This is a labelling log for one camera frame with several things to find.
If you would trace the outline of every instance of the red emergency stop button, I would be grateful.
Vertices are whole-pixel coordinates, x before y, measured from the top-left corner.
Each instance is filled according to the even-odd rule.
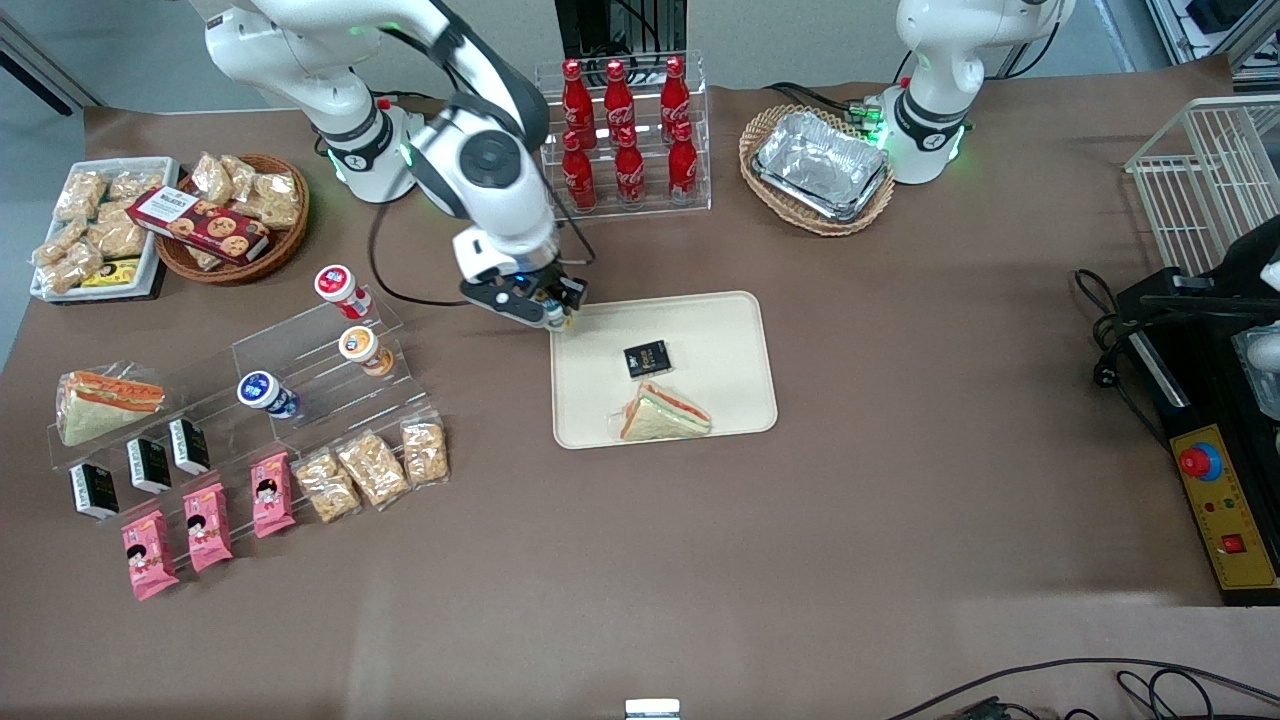
[[[1193,478],[1211,483],[1222,477],[1222,456],[1206,442],[1197,442],[1178,455],[1178,466]]]

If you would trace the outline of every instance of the coca-cola bottle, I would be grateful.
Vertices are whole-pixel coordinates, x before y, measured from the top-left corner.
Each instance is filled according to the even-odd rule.
[[[667,58],[667,83],[662,86],[662,141],[672,142],[672,128],[689,119],[689,87],[685,85],[685,59]]]
[[[582,136],[564,131],[564,184],[573,208],[582,214],[595,210],[595,178],[591,177],[591,160],[582,151]]]
[[[618,204],[625,210],[637,210],[644,205],[644,156],[636,150],[636,129],[618,128],[617,143]]]
[[[595,105],[591,94],[582,85],[582,64],[570,58],[564,60],[564,122],[577,133],[582,150],[595,147]]]
[[[671,129],[675,143],[667,158],[671,170],[671,201],[689,205],[698,192],[698,149],[694,147],[694,126],[681,120]]]
[[[622,60],[609,60],[604,74],[609,81],[609,86],[604,88],[604,111],[608,113],[609,137],[617,145],[620,129],[634,131],[636,127],[636,101],[627,87],[627,67]]]

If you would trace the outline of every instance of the brown table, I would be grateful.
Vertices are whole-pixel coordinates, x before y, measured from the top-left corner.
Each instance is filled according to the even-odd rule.
[[[1280,610],[1217,607],[1167,457],[1091,386],[1093,315],[1070,291],[1080,265],[1117,288],[1157,266],[1120,165],[1187,100],[1229,88],[1217,61],[991,83],[954,167],[842,241],[781,223],[737,176],[740,128],[780,97],[717,90],[714,209],[588,223],[602,258],[588,277],[594,301],[755,293],[773,430],[564,451],[545,333],[403,309],[410,361],[451,424],[454,483],[250,543],[146,603],[119,537],[77,516],[47,469],[58,375],[115,359],[177,369],[314,305],[321,264],[367,277],[374,210],[312,155],[298,113],[91,111],[93,158],[274,152],[307,174],[316,210],[297,259],[250,287],[170,278],[155,302],[32,304],[0,377],[0,707],[550,719],[675,696],[691,719],[874,719],[1071,655],[1274,688]],[[397,202],[389,282],[452,297],[457,229],[422,197]],[[1128,712],[1107,678],[987,689]],[[1258,710],[1219,694],[1220,711]]]

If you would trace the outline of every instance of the sandwich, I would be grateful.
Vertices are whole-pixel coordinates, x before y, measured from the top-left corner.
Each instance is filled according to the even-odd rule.
[[[164,402],[164,388],[77,370],[63,378],[58,429],[68,447],[133,424]]]
[[[675,392],[645,380],[627,404],[622,439],[675,439],[703,437],[712,430],[705,410]]]

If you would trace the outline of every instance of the control panel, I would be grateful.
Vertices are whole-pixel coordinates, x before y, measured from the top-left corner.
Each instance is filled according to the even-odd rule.
[[[1217,584],[1222,589],[1275,588],[1275,568],[1262,546],[1262,536],[1240,492],[1217,425],[1176,437],[1169,445]]]

